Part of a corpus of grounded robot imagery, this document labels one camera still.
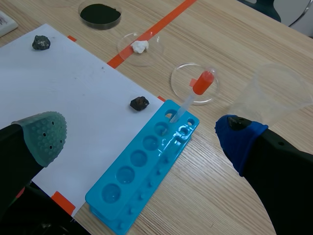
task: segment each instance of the glass petri dish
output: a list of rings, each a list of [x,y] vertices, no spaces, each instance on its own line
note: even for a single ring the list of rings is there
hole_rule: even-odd
[[[155,35],[152,37],[149,42],[148,50],[145,50],[142,54],[138,54],[131,51],[124,52],[128,45],[132,44],[134,41],[138,39],[143,32],[135,32],[130,33],[124,36],[118,43],[117,43],[117,51],[119,55],[125,60],[126,62],[135,65],[135,66],[151,66],[157,63],[163,56],[164,47],[161,44],[160,36]]]
[[[80,2],[79,0],[42,0],[44,4],[52,7],[70,7]]]
[[[185,63],[178,65],[171,75],[171,87],[173,92],[181,99],[185,100],[192,92],[192,86],[204,71],[211,71],[214,74],[214,82],[204,92],[199,95],[193,104],[203,105],[211,102],[219,94],[219,81],[216,70],[209,66],[203,66],[195,63]]]
[[[92,14],[92,16],[99,16],[101,20],[102,21],[105,20],[106,23],[100,23],[100,24],[95,23],[94,17],[93,17],[93,20],[87,20],[86,16],[82,16],[81,13],[86,7],[95,5],[95,4],[101,4],[101,5],[111,7],[115,9],[116,11],[118,11],[120,15],[117,14],[116,17],[113,17],[113,19],[103,18],[104,16],[109,16],[109,15],[112,16],[112,15],[106,12],[107,9],[101,9],[99,8],[101,6],[98,6],[98,8],[90,10],[90,14]],[[78,8],[78,14],[79,14],[81,21],[88,27],[91,27],[94,29],[105,30],[105,29],[113,28],[120,23],[122,19],[122,8],[115,0],[86,0],[82,4],[80,4]]]

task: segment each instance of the plastic pipette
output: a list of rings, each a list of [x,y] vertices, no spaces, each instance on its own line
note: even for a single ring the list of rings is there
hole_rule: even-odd
[[[204,71],[200,75],[199,79],[196,81],[194,86],[192,87],[191,94],[187,97],[185,102],[178,109],[177,113],[170,120],[170,123],[177,122],[180,119],[180,117],[188,110],[189,106],[194,102],[196,97],[198,95],[202,95],[213,83],[213,81],[214,81],[213,73],[211,73],[210,71]]]

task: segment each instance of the dark brown rock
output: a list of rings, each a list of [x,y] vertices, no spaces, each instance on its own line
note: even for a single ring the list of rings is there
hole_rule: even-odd
[[[146,97],[137,97],[136,99],[133,99],[131,101],[131,107],[137,111],[141,111],[149,105],[149,101],[146,99]]]

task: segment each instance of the green silicone gripper tip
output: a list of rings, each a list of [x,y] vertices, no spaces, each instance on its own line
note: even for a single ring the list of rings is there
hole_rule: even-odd
[[[14,121],[23,128],[24,141],[37,163],[47,167],[59,155],[67,137],[65,118],[57,112],[45,112]]]

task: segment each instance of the wood grain surface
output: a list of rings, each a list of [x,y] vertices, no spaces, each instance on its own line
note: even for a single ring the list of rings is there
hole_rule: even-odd
[[[108,62],[117,54],[120,38],[146,31],[183,0],[120,0],[122,21],[107,31],[80,22],[77,11],[81,2],[54,8],[43,0],[1,0],[0,9],[15,19],[19,28],[0,38],[0,46],[48,23]],[[129,234],[275,234],[256,193],[223,154],[214,126],[261,64],[277,62],[291,67],[312,91],[313,41],[236,0],[197,0],[158,35],[165,46],[159,63],[134,67],[126,60],[117,70],[155,96],[180,103],[169,84],[173,68],[186,62],[212,65],[218,70],[221,90],[215,101],[191,107],[200,125]],[[271,129],[312,154],[312,115],[310,106]],[[112,234],[86,204],[74,218],[92,235]]]

